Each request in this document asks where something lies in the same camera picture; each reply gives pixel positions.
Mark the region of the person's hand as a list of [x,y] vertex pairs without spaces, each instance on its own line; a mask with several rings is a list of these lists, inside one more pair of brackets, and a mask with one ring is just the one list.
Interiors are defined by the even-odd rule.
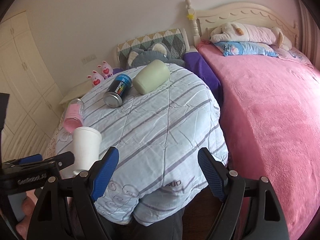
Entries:
[[28,228],[36,202],[36,196],[28,192],[26,199],[22,203],[24,218],[16,225],[16,230],[23,239],[27,239]]

